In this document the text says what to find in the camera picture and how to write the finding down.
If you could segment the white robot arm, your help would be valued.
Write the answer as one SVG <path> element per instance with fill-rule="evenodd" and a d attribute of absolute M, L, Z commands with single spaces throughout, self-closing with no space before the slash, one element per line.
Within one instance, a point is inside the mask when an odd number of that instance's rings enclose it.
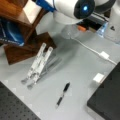
<path fill-rule="evenodd" d="M 61 24 L 76 24 L 94 12 L 109 10 L 117 0 L 32 0 L 36 5 L 53 13 Z"/>

